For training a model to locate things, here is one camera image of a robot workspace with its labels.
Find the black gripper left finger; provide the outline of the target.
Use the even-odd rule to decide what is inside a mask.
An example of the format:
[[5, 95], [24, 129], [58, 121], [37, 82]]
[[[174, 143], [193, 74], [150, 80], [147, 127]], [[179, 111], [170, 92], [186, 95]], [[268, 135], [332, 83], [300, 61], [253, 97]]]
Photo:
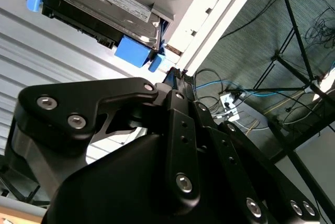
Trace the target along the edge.
[[133, 77], [31, 86], [14, 113], [14, 151], [54, 197], [75, 172], [138, 140], [195, 136], [183, 76], [162, 83]]

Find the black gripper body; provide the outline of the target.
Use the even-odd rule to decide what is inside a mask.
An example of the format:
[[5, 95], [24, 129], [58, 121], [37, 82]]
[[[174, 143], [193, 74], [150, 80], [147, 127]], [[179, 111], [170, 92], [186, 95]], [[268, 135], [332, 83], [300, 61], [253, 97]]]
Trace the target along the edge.
[[241, 201], [194, 137], [148, 135], [68, 177], [44, 223], [245, 223]]

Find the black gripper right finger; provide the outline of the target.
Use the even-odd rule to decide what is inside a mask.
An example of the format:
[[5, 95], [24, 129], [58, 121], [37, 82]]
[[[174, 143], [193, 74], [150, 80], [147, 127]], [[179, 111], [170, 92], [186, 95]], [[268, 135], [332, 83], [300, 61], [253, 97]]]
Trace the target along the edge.
[[320, 223], [310, 200], [231, 122], [216, 124], [183, 76], [201, 143], [222, 169], [232, 217], [228, 223]]

